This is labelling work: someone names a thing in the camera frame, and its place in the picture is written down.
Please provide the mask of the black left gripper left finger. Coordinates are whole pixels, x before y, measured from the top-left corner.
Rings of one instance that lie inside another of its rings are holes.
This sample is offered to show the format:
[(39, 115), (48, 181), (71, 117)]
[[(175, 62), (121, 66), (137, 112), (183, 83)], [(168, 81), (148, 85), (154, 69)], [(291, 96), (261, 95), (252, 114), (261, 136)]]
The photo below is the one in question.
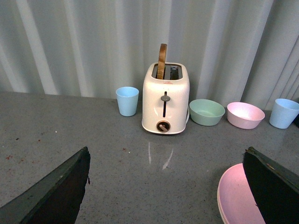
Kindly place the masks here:
[(85, 195), (91, 156), (80, 149), (0, 209), (2, 224), (73, 224)]

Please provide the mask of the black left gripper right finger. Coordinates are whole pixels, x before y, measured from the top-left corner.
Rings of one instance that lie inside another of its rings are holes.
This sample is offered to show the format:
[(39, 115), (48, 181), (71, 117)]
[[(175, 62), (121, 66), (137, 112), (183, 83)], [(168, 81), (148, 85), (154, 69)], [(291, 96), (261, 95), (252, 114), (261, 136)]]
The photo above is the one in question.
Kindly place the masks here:
[(299, 222), (299, 176), (253, 147), (243, 156), (250, 190), (267, 224)]

